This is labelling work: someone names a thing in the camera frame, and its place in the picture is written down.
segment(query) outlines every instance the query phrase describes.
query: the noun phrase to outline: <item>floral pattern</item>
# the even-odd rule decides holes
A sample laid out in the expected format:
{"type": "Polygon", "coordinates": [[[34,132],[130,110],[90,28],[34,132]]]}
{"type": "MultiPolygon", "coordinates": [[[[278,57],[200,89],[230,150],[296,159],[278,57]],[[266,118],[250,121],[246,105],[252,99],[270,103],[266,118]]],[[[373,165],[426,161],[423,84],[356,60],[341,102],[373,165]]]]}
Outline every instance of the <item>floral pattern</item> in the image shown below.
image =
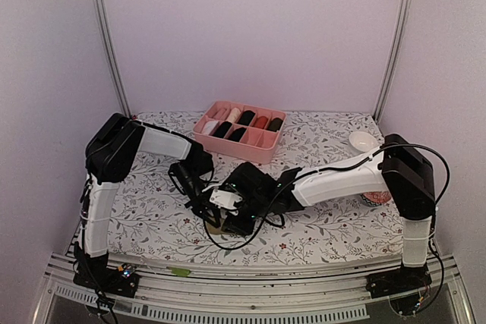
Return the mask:
{"type": "MultiPolygon", "coordinates": [[[[138,119],[192,137],[203,113],[143,113],[138,119]]],[[[290,112],[282,139],[269,165],[258,167],[278,177],[288,168],[325,165],[356,156],[348,136],[367,131],[383,137],[370,115],[290,112]]],[[[214,179],[223,181],[242,160],[213,153],[214,179]]],[[[109,249],[152,259],[208,265],[275,266],[350,262],[399,253],[402,223],[393,204],[369,207],[361,197],[328,200],[286,214],[286,226],[264,225],[241,250],[220,250],[206,237],[203,222],[184,207],[187,198],[167,175],[174,160],[139,153],[118,190],[109,225],[109,249]]],[[[215,235],[228,247],[244,238],[215,235]]]]}

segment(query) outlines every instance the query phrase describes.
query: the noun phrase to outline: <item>white wall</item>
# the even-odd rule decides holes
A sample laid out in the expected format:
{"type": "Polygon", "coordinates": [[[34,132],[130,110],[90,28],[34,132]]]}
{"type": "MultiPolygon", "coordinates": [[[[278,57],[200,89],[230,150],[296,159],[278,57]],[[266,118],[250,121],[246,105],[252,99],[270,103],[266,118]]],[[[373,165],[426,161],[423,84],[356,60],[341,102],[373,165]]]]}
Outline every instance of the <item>white wall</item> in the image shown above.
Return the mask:
{"type": "Polygon", "coordinates": [[[133,112],[371,112],[399,0],[106,0],[133,112]]]}
{"type": "Polygon", "coordinates": [[[84,147],[118,103],[91,0],[0,0],[0,322],[27,323],[79,214],[84,147]]]}
{"type": "Polygon", "coordinates": [[[438,239],[454,253],[478,323],[486,322],[485,121],[486,0],[412,0],[382,128],[450,162],[438,239]]]}

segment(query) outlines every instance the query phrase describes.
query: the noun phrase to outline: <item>leaf pattern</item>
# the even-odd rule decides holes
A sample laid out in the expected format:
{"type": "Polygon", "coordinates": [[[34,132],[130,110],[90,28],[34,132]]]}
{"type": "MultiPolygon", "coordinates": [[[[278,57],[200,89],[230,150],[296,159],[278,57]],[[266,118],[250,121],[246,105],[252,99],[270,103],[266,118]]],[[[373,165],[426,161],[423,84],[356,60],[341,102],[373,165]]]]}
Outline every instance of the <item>leaf pattern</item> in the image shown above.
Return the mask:
{"type": "MultiPolygon", "coordinates": [[[[201,112],[138,115],[142,121],[192,136],[201,112]]],[[[315,167],[356,156],[348,136],[367,131],[380,142],[368,114],[289,112],[282,139],[269,165],[258,167],[273,177],[283,170],[315,167]]],[[[214,179],[222,181],[242,160],[213,153],[214,179]]],[[[264,225],[257,239],[241,250],[224,251],[206,237],[202,221],[184,207],[187,198],[167,175],[174,160],[139,153],[115,198],[109,225],[109,249],[171,262],[207,265],[281,266],[350,262],[400,253],[402,223],[393,204],[369,207],[361,197],[329,200],[286,214],[286,226],[264,225]]],[[[234,247],[245,239],[216,235],[234,247]]]]}

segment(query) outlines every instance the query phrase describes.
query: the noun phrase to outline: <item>storage compartment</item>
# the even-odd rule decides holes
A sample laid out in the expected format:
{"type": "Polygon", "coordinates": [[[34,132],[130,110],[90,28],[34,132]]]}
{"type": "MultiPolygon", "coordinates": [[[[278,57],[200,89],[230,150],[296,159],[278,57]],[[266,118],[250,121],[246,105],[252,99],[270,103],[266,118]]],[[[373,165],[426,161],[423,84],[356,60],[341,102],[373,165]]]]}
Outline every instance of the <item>storage compartment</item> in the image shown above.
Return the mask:
{"type": "Polygon", "coordinates": [[[238,102],[218,101],[204,113],[203,117],[194,126],[194,139],[201,143],[204,146],[204,149],[208,151],[222,153],[224,155],[237,157],[251,162],[267,164],[272,160],[273,154],[278,147],[285,120],[286,114],[278,110],[258,108],[256,106],[245,105],[238,102]],[[241,112],[236,119],[236,123],[233,123],[228,129],[224,138],[212,136],[211,134],[214,133],[218,126],[226,121],[231,110],[234,108],[238,108],[241,112]],[[238,124],[241,115],[248,110],[254,113],[253,118],[248,122],[249,124],[238,124]],[[267,120],[265,124],[260,123],[260,127],[254,127],[259,117],[265,117],[267,120]],[[266,131],[270,122],[274,118],[283,120],[282,127],[275,132],[266,131]],[[203,133],[205,131],[204,126],[206,123],[215,120],[217,120],[218,123],[212,128],[211,133],[203,133]],[[238,142],[228,140],[229,136],[241,127],[246,128],[241,139],[238,142]]]}

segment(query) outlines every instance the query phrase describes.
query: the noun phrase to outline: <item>white plate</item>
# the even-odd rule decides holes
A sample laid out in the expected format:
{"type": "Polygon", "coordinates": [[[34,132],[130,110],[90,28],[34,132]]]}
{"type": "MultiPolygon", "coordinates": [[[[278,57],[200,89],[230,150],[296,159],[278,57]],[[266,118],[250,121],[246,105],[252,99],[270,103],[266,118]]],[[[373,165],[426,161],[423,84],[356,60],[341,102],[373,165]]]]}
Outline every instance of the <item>white plate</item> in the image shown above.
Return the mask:
{"type": "Polygon", "coordinates": [[[380,144],[377,139],[366,132],[351,132],[349,135],[349,142],[360,152],[368,152],[380,144]]]}

